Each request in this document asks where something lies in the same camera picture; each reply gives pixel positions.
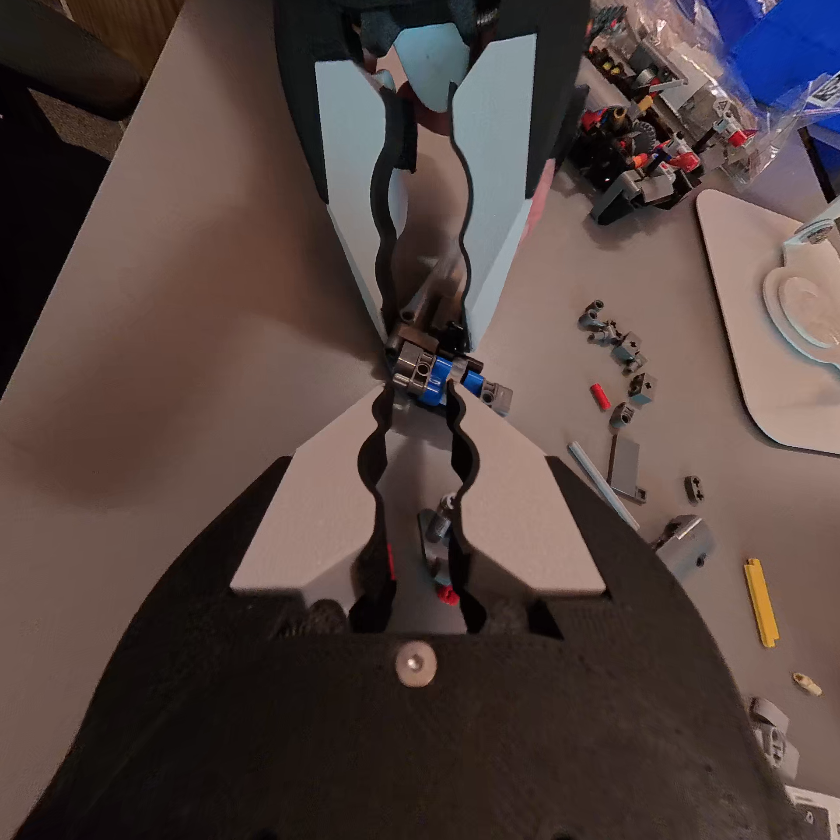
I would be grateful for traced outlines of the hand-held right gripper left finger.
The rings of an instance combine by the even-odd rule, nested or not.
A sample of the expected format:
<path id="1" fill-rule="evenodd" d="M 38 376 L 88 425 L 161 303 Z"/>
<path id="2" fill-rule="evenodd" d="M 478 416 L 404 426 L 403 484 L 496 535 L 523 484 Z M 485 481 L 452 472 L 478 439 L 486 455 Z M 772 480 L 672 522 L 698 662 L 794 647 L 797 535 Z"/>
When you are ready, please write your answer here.
<path id="1" fill-rule="evenodd" d="M 376 386 L 290 457 L 230 583 L 245 595 L 336 602 L 357 632 L 386 629 L 396 594 L 378 484 L 395 392 Z"/>

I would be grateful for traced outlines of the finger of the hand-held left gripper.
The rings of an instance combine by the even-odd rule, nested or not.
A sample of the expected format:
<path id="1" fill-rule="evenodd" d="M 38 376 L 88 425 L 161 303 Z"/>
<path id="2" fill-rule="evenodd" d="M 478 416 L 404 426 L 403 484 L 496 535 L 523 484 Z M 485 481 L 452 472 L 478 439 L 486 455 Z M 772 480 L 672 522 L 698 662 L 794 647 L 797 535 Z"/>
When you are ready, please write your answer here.
<path id="1" fill-rule="evenodd" d="M 451 139 L 468 176 L 459 240 L 467 267 L 462 298 L 469 351 L 497 309 L 528 220 L 526 197 L 537 36 L 495 40 L 455 89 Z"/>
<path id="2" fill-rule="evenodd" d="M 388 70 L 372 75 L 351 60 L 323 60 L 314 69 L 328 212 L 366 310 L 388 343 L 398 320 L 392 260 L 406 224 L 416 125 Z"/>

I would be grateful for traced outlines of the dark grey lego lever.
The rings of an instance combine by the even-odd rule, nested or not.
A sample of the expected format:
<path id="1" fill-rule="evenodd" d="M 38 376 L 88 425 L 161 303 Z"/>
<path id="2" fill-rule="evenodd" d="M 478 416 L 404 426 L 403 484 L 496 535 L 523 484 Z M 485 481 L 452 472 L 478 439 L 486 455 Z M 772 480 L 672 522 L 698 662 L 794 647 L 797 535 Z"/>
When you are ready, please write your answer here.
<path id="1" fill-rule="evenodd" d="M 455 498 L 456 494 L 450 492 L 441 497 L 435 509 L 425 508 L 417 516 L 423 561 L 427 572 L 440 591 L 452 587 L 449 571 L 449 541 L 452 534 Z"/>

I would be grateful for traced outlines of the dark grey lego blade panel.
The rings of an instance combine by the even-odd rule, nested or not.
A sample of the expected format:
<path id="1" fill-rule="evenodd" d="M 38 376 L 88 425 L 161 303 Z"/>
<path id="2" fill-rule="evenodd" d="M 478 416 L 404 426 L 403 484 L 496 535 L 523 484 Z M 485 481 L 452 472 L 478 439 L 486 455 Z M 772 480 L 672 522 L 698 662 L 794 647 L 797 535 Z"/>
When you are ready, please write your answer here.
<path id="1" fill-rule="evenodd" d="M 715 540 L 704 518 L 682 514 L 666 523 L 652 548 L 683 585 L 693 573 L 704 568 L 715 549 Z"/>

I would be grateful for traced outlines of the blue grey lego assembly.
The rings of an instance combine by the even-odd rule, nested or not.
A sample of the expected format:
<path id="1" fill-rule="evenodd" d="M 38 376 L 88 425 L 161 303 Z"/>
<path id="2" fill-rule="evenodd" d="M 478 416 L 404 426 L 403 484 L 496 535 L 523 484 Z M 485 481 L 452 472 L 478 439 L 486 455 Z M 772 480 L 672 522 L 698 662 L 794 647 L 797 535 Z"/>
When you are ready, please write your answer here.
<path id="1" fill-rule="evenodd" d="M 447 383 L 462 384 L 496 414 L 506 417 L 512 390 L 488 380 L 471 356 L 463 311 L 465 263 L 457 248 L 437 259 L 421 286 L 400 308 L 385 343 L 385 360 L 396 390 L 436 413 L 445 413 Z"/>

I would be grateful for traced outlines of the light grey lego axle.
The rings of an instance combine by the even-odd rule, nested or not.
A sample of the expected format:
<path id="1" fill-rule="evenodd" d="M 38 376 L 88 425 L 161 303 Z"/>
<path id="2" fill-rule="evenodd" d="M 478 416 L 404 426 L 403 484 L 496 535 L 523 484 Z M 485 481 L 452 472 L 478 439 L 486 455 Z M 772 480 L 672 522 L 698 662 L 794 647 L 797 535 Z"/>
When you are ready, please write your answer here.
<path id="1" fill-rule="evenodd" d="M 592 484 L 602 499 L 609 505 L 618 516 L 625 521 L 634 531 L 639 531 L 639 523 L 620 500 L 613 488 L 610 487 L 606 478 L 598 468 L 595 467 L 591 458 L 585 453 L 582 446 L 576 441 L 568 444 L 568 450 L 584 473 L 589 477 Z"/>

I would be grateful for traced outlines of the dark grey flat lego tile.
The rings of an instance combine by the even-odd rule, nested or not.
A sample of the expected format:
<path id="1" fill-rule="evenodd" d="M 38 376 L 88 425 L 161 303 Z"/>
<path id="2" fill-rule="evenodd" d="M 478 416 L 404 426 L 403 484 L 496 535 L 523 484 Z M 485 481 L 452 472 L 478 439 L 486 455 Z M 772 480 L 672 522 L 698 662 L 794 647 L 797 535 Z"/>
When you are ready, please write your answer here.
<path id="1" fill-rule="evenodd" d="M 639 443 L 626 435 L 614 436 L 607 481 L 619 497 L 644 505 L 648 494 L 638 485 L 640 454 Z"/>

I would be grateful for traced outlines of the black multicolour lego model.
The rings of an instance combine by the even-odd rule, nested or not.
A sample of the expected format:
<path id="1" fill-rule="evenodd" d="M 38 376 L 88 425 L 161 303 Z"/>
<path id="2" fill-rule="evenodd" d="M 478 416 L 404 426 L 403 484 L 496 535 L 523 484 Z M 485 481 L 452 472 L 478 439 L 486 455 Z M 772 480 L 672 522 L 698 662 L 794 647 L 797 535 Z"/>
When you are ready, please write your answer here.
<path id="1" fill-rule="evenodd" d="M 639 29 L 601 36 L 584 53 L 581 116 L 568 161 L 595 192 L 592 219 L 612 224 L 667 210 L 727 165 L 750 171 L 760 126 L 687 45 L 666 51 Z"/>

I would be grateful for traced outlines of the light grey lego connector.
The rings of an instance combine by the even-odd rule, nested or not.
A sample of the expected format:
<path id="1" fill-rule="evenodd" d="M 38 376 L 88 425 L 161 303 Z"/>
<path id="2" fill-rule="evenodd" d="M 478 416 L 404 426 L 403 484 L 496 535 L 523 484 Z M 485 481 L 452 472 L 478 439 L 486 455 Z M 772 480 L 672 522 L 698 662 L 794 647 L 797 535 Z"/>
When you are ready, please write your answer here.
<path id="1" fill-rule="evenodd" d="M 800 753 L 798 749 L 780 729 L 769 723 L 760 723 L 753 727 L 752 731 L 771 769 L 786 784 L 792 784 L 799 769 Z"/>

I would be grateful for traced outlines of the wooden cabinet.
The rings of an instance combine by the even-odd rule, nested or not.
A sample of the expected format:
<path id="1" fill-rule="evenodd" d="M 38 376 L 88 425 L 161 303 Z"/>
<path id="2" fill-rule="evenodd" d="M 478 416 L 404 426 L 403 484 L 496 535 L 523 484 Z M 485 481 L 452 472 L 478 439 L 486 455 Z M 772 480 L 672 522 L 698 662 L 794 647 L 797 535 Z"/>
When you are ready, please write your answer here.
<path id="1" fill-rule="evenodd" d="M 161 51 L 184 1 L 65 1 L 73 21 L 116 49 Z"/>

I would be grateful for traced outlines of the clear plastic parts bag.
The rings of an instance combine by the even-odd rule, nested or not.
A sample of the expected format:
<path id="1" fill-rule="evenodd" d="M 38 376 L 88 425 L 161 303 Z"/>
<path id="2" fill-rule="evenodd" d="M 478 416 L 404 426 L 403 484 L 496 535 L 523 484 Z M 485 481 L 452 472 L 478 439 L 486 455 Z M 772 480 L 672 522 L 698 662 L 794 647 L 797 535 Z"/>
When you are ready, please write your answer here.
<path id="1" fill-rule="evenodd" d="M 675 2 L 593 2 L 584 55 L 601 36 L 616 35 L 622 45 L 628 46 L 630 32 L 642 29 L 666 51 L 684 44 L 693 56 L 704 54 L 706 57 L 700 63 L 718 79 L 720 69 L 715 52 L 718 32 L 710 14 L 700 7 L 701 3 L 695 3 L 696 15 L 690 19 Z M 745 103 L 758 120 L 758 151 L 752 158 L 749 172 L 737 170 L 732 164 L 714 172 L 724 173 L 733 184 L 745 188 L 770 166 L 793 133 L 817 123 L 798 112 L 790 115 L 777 109 L 755 110 L 745 101 L 738 100 Z"/>

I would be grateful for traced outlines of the blue plastic bin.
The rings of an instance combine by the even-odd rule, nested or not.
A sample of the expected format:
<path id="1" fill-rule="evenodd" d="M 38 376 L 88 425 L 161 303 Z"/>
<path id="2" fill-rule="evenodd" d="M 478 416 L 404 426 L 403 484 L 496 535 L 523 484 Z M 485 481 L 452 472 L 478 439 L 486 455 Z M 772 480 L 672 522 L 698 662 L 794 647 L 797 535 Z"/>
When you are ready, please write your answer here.
<path id="1" fill-rule="evenodd" d="M 838 1 L 706 1 L 717 28 L 717 84 L 755 110 L 777 109 L 838 131 L 838 112 L 806 99 L 839 70 Z"/>

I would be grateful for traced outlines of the sticker sheet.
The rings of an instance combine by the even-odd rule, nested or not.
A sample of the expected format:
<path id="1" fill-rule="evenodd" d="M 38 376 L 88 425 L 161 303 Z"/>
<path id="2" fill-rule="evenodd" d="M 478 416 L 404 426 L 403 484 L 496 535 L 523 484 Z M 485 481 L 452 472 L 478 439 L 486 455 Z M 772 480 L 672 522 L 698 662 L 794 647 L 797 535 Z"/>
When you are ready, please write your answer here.
<path id="1" fill-rule="evenodd" d="M 786 785 L 785 791 L 801 821 L 807 839 L 839 839 L 839 798 Z"/>

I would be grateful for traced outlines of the white rounded base plate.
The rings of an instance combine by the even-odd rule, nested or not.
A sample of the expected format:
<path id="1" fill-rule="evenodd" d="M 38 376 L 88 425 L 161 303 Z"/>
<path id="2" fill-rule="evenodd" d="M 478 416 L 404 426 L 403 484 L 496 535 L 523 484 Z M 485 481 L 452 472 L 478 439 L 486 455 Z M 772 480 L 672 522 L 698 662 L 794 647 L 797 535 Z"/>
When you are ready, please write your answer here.
<path id="1" fill-rule="evenodd" d="M 837 311 L 838 249 L 809 241 L 798 219 L 717 190 L 698 195 L 696 215 L 748 414 L 777 444 L 838 455 L 838 346 L 809 340 L 783 304 L 803 290 Z"/>

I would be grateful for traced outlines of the pale stand bracket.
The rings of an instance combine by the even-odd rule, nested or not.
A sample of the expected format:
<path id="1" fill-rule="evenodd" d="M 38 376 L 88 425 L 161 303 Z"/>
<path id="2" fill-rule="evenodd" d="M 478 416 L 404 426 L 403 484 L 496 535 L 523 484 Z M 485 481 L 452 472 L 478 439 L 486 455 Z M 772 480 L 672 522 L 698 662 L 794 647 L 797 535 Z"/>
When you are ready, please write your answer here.
<path id="1" fill-rule="evenodd" d="M 782 265 L 764 278 L 765 308 L 777 330 L 807 358 L 839 366 L 839 255 L 835 198 L 781 246 Z"/>

